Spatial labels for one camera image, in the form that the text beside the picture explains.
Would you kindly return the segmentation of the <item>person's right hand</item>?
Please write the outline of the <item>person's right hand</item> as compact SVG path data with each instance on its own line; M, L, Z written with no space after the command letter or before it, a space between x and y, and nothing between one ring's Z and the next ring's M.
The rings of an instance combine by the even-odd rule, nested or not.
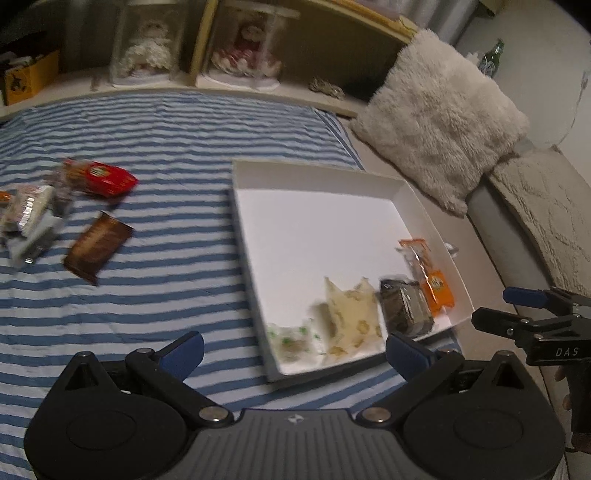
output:
M568 449L572 448L571 432L571 395L566 378L565 369L560 366L554 374L555 393L558 401L558 415L566 433L566 445Z

